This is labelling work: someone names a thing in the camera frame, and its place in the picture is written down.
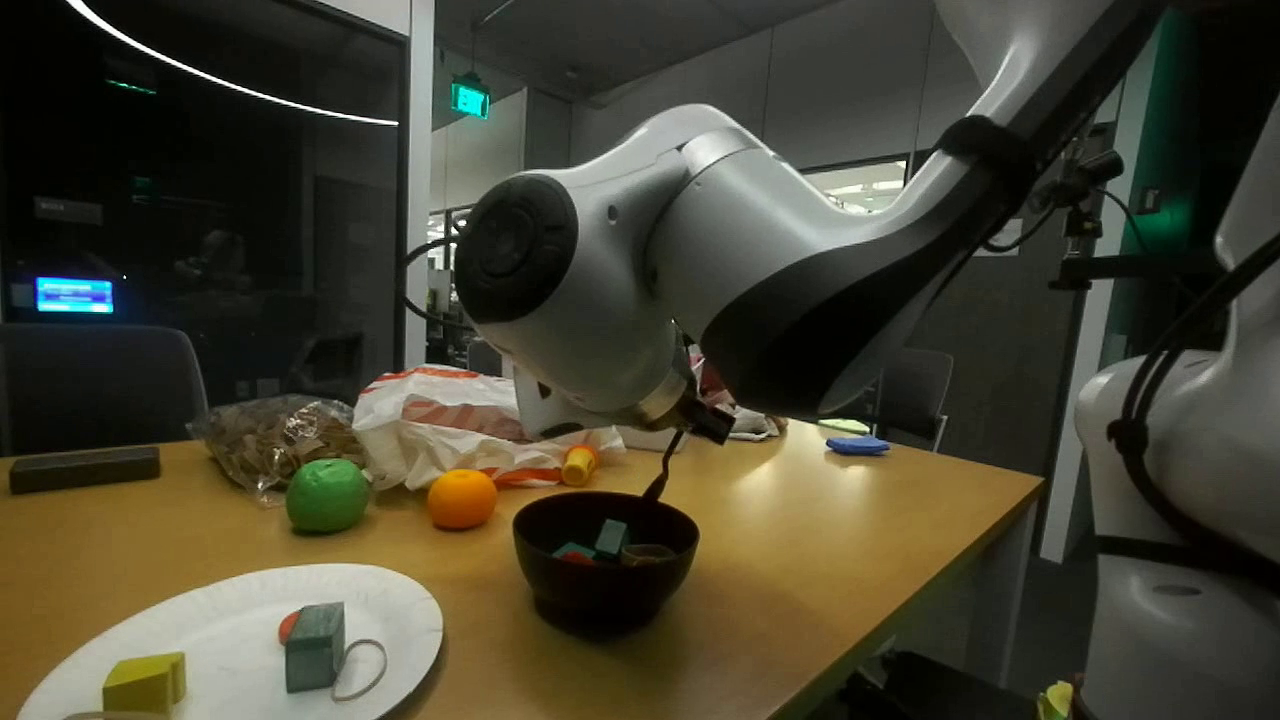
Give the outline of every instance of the chair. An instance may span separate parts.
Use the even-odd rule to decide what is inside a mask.
[[[931,348],[902,348],[877,390],[877,431],[885,441],[939,447],[950,431],[957,355]]]
[[[364,380],[364,330],[312,330],[283,370],[283,390],[351,405]]]
[[[185,441],[206,410],[206,370],[175,327],[0,324],[0,451]]]

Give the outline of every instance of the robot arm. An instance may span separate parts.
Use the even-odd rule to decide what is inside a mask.
[[[939,0],[939,14],[990,92],[885,214],[828,209],[718,106],[673,106],[599,161],[494,186],[458,288],[523,370],[521,410],[539,407],[539,429],[679,421],[684,341],[759,410],[814,421],[868,389],[1118,85],[1160,4]]]

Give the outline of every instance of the yellow cube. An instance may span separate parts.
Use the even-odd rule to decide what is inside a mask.
[[[104,710],[162,710],[187,694],[187,655],[125,655],[104,679]]]

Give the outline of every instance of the monitor screen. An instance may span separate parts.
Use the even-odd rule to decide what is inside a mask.
[[[35,276],[35,315],[118,315],[118,282],[104,276]]]

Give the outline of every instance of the orange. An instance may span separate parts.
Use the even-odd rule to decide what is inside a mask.
[[[447,468],[424,491],[424,506],[435,528],[447,528],[447,532],[481,528],[495,506],[495,485],[488,472]]]

